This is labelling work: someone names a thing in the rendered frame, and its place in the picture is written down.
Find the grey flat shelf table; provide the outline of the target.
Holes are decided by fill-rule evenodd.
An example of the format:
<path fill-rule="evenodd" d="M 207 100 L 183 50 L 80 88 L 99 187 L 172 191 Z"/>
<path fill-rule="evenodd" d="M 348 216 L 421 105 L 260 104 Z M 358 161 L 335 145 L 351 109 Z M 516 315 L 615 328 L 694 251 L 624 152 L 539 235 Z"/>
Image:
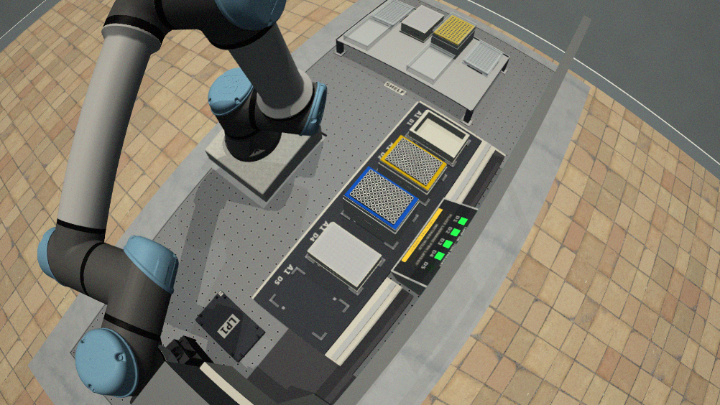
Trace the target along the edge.
<path fill-rule="evenodd" d="M 360 18 L 360 22 L 368 14 L 372 14 L 381 6 L 386 4 L 389 0 L 384 0 L 381 4 L 372 9 L 365 16 Z M 355 24 L 350 26 L 345 32 L 350 30 Z M 463 59 L 471 51 L 472 47 L 480 40 L 476 37 L 468 44 L 463 52 L 454 60 L 449 68 L 439 77 L 434 85 L 426 82 L 412 73 L 406 71 L 406 64 L 421 51 L 430 41 L 430 36 L 424 43 L 407 36 L 400 32 L 400 22 L 391 32 L 384 36 L 378 43 L 376 43 L 370 50 L 366 51 L 357 47 L 349 42 L 343 40 L 343 32 L 336 38 L 336 52 L 341 54 L 344 52 L 343 44 L 358 50 L 374 59 L 383 62 L 384 64 L 399 70 L 411 78 L 421 82 L 422 84 L 432 88 L 439 92 L 445 97 L 456 102 L 460 106 L 466 108 L 464 121 L 469 123 L 475 107 L 484 96 L 485 92 L 489 89 L 490 85 L 494 82 L 500 71 L 505 71 L 510 56 L 503 54 L 501 60 L 497 63 L 495 68 L 492 70 L 488 78 L 475 70 L 462 64 Z"/>

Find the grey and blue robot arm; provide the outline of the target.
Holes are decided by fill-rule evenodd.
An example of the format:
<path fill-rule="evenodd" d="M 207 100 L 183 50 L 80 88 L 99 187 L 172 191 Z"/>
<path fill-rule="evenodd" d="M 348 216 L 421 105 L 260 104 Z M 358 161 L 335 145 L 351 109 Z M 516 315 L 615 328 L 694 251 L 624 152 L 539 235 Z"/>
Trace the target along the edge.
<path fill-rule="evenodd" d="M 159 345 L 177 256 L 142 236 L 131 236 L 124 249 L 104 243 L 121 150 L 150 55 L 179 29 L 198 29 L 228 50 L 239 67 L 213 82 L 208 103 L 230 154 L 258 161 L 273 152 L 282 133 L 315 135 L 326 104 L 326 85 L 297 69 L 277 26 L 286 1 L 115 0 L 106 18 L 56 227 L 37 249 L 46 275 L 107 304 L 101 328 L 87 332 L 75 352 L 78 375 L 94 393 L 132 396 L 132 404 L 165 361 L 178 363 Z"/>

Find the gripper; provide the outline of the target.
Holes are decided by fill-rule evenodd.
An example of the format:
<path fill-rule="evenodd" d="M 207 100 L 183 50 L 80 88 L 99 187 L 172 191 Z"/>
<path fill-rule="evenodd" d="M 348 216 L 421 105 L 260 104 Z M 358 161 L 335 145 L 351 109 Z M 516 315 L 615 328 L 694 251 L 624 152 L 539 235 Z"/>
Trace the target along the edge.
<path fill-rule="evenodd" d="M 200 368 L 204 362 L 214 363 L 196 341 L 196 339 L 183 335 L 180 340 L 174 339 L 166 348 L 181 364 Z"/>

